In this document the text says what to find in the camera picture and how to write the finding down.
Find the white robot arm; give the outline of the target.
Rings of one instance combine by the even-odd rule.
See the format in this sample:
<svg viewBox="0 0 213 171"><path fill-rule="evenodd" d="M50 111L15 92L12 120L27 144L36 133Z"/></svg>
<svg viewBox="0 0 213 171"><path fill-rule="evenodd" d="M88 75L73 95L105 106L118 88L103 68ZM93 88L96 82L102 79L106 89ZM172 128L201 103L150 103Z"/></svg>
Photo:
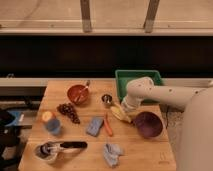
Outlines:
<svg viewBox="0 0 213 171"><path fill-rule="evenodd" d="M130 80L125 89L125 112L153 100L182 113L176 171L213 171L213 86L162 86L141 77Z"/></svg>

